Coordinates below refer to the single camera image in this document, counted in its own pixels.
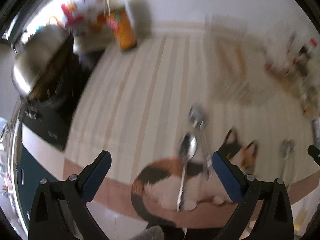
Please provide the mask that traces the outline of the clear plastic organizer bin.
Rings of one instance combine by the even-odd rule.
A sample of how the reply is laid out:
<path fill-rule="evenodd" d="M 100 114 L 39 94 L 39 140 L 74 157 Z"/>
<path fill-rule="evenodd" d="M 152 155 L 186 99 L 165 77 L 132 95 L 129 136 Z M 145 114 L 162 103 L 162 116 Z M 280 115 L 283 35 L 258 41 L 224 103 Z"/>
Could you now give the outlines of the clear plastic organizer bin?
<path fill-rule="evenodd" d="M 206 16 L 203 49 L 212 99 L 261 106 L 276 94 L 276 85 L 265 72 L 266 47 L 245 21 Z"/>

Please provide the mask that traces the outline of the grey slipper left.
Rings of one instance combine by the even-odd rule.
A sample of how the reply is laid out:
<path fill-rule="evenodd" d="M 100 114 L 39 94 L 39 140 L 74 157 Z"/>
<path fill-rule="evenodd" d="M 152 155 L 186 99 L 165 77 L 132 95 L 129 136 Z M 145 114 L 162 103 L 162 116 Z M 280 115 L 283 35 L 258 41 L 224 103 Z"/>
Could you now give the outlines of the grey slipper left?
<path fill-rule="evenodd" d="M 160 226 L 152 226 L 133 236 L 130 240 L 164 240 L 164 232 Z"/>

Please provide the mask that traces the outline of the steel spoon far left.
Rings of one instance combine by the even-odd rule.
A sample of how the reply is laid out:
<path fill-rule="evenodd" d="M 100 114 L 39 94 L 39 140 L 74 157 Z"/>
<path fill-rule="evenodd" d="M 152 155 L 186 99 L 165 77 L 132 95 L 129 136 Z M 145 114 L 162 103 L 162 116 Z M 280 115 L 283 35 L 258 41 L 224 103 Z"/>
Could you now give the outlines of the steel spoon far left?
<path fill-rule="evenodd" d="M 187 166 L 197 151 L 197 140 L 195 135 L 190 132 L 185 133 L 179 143 L 178 157 L 183 164 L 181 184 L 178 192 L 177 206 L 178 212 L 182 211 L 184 206 L 184 186 L 187 177 Z"/>

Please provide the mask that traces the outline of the blue smartphone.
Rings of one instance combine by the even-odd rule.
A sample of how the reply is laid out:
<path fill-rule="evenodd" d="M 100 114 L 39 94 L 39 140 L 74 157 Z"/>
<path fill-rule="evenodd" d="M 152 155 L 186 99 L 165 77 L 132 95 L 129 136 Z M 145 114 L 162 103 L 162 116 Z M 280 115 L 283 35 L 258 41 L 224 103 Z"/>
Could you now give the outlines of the blue smartphone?
<path fill-rule="evenodd" d="M 314 119 L 311 122 L 312 126 L 312 135 L 313 135 L 313 144 L 319 148 L 320 145 L 320 123 L 319 119 Z"/>

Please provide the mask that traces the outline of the cat pattern striped table mat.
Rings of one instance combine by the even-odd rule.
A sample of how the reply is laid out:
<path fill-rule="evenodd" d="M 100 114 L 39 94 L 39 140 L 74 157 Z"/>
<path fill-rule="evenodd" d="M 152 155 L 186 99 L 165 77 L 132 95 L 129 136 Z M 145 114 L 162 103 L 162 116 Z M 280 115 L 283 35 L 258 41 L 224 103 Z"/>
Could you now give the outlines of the cat pattern striped table mat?
<path fill-rule="evenodd" d="M 266 47 L 267 61 L 283 63 L 284 42 L 259 38 Z M 178 226 L 221 226 L 235 205 L 222 195 L 223 187 L 216 177 L 205 177 L 202 148 L 197 149 L 188 167 L 187 210 L 176 210 L 182 173 L 177 145 L 192 129 L 189 109 L 199 104 L 208 118 L 205 133 L 210 151 L 222 145 L 230 129 L 236 129 L 238 157 L 245 170 L 259 180 L 280 177 L 281 143 L 284 139 L 295 141 L 295 178 L 289 199 L 296 203 L 319 182 L 319 167 L 307 153 L 313 141 L 311 121 L 303 116 L 299 101 L 272 80 L 277 92 L 261 106 L 222 102 L 210 96 L 203 35 L 156 35 L 127 54 L 110 45 L 78 104 L 65 150 L 63 176 L 80 171 L 107 150 L 112 164 L 94 198 L 96 202 L 137 218 L 131 186 L 146 170 L 148 181 L 142 183 L 139 207 Z"/>

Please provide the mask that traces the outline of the teal cabinet door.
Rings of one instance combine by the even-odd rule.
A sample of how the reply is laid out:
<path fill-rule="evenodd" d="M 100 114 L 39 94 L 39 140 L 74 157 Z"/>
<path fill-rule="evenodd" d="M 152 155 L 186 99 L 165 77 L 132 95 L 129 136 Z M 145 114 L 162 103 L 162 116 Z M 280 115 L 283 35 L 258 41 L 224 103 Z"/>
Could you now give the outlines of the teal cabinet door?
<path fill-rule="evenodd" d="M 26 228 L 29 226 L 31 208 L 40 180 L 47 178 L 50 182 L 58 181 L 22 146 L 21 157 L 17 163 L 18 196 Z"/>

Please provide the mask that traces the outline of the steel wok with lid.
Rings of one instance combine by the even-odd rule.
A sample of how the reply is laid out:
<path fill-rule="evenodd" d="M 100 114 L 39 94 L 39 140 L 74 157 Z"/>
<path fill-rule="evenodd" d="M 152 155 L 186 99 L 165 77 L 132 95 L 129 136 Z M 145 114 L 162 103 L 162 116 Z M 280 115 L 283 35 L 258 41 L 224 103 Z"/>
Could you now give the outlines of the steel wok with lid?
<path fill-rule="evenodd" d="M 34 34 L 17 54 L 11 72 L 20 97 L 40 98 L 73 55 L 73 44 L 72 33 L 58 25 L 47 25 Z"/>

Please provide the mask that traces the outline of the black induction cooktop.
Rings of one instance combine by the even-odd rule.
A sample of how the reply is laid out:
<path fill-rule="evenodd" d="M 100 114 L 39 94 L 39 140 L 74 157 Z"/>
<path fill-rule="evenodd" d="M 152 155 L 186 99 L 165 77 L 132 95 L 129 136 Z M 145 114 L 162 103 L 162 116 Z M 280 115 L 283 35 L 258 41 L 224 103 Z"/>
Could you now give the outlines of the black induction cooktop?
<path fill-rule="evenodd" d="M 64 63 L 44 98 L 31 101 L 25 108 L 23 124 L 60 151 L 66 148 L 81 94 L 103 53 L 98 50 L 74 54 Z"/>

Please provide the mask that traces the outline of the crumpled plastic bag snacks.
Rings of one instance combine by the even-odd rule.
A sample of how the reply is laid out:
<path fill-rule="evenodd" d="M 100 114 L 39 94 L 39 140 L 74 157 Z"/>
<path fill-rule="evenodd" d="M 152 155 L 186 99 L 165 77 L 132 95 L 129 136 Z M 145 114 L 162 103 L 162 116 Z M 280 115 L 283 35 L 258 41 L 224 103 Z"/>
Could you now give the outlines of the crumpled plastic bag snacks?
<path fill-rule="evenodd" d="M 293 59 L 297 34 L 293 32 L 285 46 L 285 58 L 281 65 L 276 65 L 269 60 L 265 63 L 266 73 L 275 79 L 281 88 L 298 100 L 305 118 L 310 120 L 319 118 L 319 62 L 316 61 L 314 50 L 313 57 L 308 62 L 309 74 L 302 77 L 297 72 L 286 74 L 289 67 L 289 59 Z"/>

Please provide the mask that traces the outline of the dark vinegar bottle orange label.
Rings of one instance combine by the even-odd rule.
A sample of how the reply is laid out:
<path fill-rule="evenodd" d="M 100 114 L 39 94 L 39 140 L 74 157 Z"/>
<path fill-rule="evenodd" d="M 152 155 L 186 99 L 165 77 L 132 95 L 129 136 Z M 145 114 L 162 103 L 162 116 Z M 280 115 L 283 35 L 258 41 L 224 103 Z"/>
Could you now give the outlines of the dark vinegar bottle orange label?
<path fill-rule="evenodd" d="M 137 39 L 125 5 L 118 0 L 103 0 L 105 4 L 105 21 L 113 32 L 113 35 L 121 51 L 128 51 L 137 45 Z"/>

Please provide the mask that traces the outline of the soy sauce bottle red cap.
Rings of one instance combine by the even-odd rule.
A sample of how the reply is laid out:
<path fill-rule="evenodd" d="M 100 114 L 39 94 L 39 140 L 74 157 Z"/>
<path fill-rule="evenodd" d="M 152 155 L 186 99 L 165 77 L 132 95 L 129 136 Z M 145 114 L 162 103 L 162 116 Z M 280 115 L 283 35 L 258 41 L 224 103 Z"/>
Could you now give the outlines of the soy sauce bottle red cap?
<path fill-rule="evenodd" d="M 317 47 L 315 38 L 311 38 L 308 43 L 304 44 L 293 59 L 289 59 L 289 67 L 286 74 L 297 72 L 302 77 L 307 77 L 309 74 L 308 62 L 313 57 L 313 50 Z"/>

